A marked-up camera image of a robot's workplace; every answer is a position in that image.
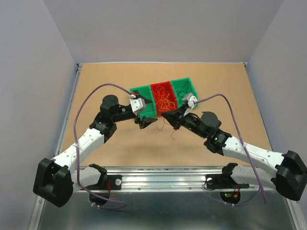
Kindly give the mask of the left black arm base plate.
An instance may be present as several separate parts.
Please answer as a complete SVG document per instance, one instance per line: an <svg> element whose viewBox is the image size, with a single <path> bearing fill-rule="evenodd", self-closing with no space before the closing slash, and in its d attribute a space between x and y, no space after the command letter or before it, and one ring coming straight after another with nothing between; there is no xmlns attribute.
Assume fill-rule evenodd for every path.
<svg viewBox="0 0 307 230"><path fill-rule="evenodd" d="M89 190L108 190L108 191L117 191L121 190L122 186L122 175L114 174L101 176L97 183L92 185L87 185L86 188Z"/></svg>

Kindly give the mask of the red plastic bin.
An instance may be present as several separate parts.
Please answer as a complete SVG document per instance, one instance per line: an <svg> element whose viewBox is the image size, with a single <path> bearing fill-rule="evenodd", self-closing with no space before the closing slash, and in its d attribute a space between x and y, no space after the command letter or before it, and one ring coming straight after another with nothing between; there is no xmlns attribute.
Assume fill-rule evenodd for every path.
<svg viewBox="0 0 307 230"><path fill-rule="evenodd" d="M177 99L170 81L151 84L157 115L177 109Z"/></svg>

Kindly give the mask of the green plastic bin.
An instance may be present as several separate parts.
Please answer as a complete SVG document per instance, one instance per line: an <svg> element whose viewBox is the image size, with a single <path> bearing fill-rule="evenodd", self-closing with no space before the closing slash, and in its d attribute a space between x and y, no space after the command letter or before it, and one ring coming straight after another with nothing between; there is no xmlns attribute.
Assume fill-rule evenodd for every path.
<svg viewBox="0 0 307 230"><path fill-rule="evenodd" d="M190 78L171 80L170 83L173 87L173 91L177 99L178 108L183 104L182 99L187 93L193 93L198 98L197 92Z"/></svg>
<svg viewBox="0 0 307 230"><path fill-rule="evenodd" d="M134 90L138 90L139 93L152 100L152 103L150 104L146 104L146 109L143 110L141 113L140 113L140 117L155 117L157 116L157 111L156 111L156 105L154 103L154 97L153 97L153 94L152 94L152 90L150 88L149 85L145 85L145 86L140 86L140 87L135 87L135 88L130 88L130 92L133 92Z"/></svg>

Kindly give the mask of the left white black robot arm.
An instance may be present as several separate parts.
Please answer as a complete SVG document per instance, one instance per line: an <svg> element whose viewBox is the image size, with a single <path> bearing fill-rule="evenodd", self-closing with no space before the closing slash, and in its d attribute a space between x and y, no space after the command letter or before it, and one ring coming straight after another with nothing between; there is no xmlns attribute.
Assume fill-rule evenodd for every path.
<svg viewBox="0 0 307 230"><path fill-rule="evenodd" d="M54 204L64 206L72 194L79 190L97 189L111 190L111 182L107 170L97 164L90 164L80 169L80 162L98 147L104 145L115 133L117 122L134 120L140 129L144 129L157 121L155 118L140 116L152 101L138 91L129 95L130 103L120 105L118 97L107 95L102 99L100 111L85 133L61 154L52 159L44 158L37 167L33 192Z"/></svg>

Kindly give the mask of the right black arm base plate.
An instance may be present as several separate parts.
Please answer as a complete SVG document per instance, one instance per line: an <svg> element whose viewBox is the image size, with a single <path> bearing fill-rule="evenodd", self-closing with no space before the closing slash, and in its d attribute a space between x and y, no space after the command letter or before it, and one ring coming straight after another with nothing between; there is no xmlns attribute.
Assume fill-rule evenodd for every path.
<svg viewBox="0 0 307 230"><path fill-rule="evenodd" d="M204 181L204 188L210 191L215 189L247 189L249 188L249 184L239 184L230 175L208 174Z"/></svg>

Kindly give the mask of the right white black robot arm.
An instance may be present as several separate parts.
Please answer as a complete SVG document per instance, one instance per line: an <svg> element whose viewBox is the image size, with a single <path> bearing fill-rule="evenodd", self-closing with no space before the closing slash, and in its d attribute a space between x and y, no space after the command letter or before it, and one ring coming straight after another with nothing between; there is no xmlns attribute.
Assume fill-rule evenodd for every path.
<svg viewBox="0 0 307 230"><path fill-rule="evenodd" d="M184 127L204 138L204 145L210 152L251 164L249 167L237 163L227 164L220 174L209 176L205 188L235 189L260 184L276 190L285 198L300 200L307 185L307 167L296 152L289 150L279 153L241 143L220 129L221 121L212 112L204 112L198 117L177 109L161 115L175 130Z"/></svg>

